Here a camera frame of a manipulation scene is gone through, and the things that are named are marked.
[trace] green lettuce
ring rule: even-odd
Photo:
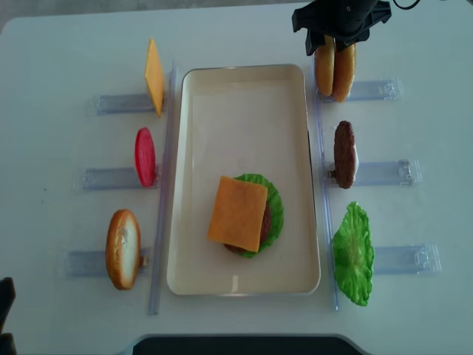
[[[340,290],[352,302],[368,305],[375,262],[370,220],[356,202],[348,205],[347,210],[332,241],[335,279]]]
[[[252,258],[255,255],[261,253],[266,248],[270,247],[274,243],[274,240],[279,237],[282,226],[284,225],[284,206],[282,205],[281,196],[279,196],[279,192],[276,187],[274,187],[274,185],[262,175],[243,174],[239,177],[236,177],[235,179],[247,181],[249,183],[258,183],[259,185],[263,185],[268,188],[267,202],[271,211],[271,228],[268,232],[268,237],[263,243],[259,244],[259,250],[257,253],[254,251],[242,251],[238,253],[242,257]]]

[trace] white tray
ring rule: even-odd
[[[183,80],[167,280],[179,295],[313,292],[320,280],[304,76],[295,65],[193,70]],[[263,174],[285,207],[253,259],[206,240],[221,175]]]

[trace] meat patty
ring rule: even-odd
[[[271,229],[271,210],[269,209],[269,204],[266,202],[265,213],[263,214],[263,222],[261,225],[261,232],[259,234],[259,244],[263,243],[266,238],[268,238],[269,230]],[[229,251],[233,253],[243,253],[247,250],[239,248],[237,246],[231,246],[229,244],[223,244]]]
[[[350,122],[342,121],[338,125],[333,154],[337,184],[348,189],[353,185],[356,170],[355,135]]]

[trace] table surface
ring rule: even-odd
[[[86,101],[97,93],[145,92],[150,36],[166,71],[173,59],[188,70],[306,64],[305,33],[293,34],[290,23],[297,7],[20,18],[5,27],[0,277],[16,284],[4,331],[14,334],[20,354],[116,354],[156,334],[335,334],[371,354],[473,353],[467,264],[473,7],[466,1],[393,8],[389,22],[358,45],[355,79],[400,78],[401,101],[347,102],[323,111],[328,138],[341,119],[353,122],[361,161],[414,158],[423,172],[423,183],[413,188],[331,193],[334,223],[357,200],[370,216],[376,246],[437,243],[440,274],[375,277],[368,307],[341,297],[337,313],[319,223],[321,282],[306,297],[178,297],[163,278],[160,314],[148,316],[149,276],[128,292],[104,278],[60,277],[61,251],[102,249],[109,217],[124,203],[140,220],[145,246],[152,246],[156,229],[159,191],[84,194],[71,185],[80,168],[131,164],[142,126],[156,133],[160,156],[166,122],[153,114],[89,117]]]

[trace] sandwich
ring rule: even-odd
[[[208,240],[243,257],[254,257],[273,244],[283,224],[281,197],[262,175],[220,178]]]

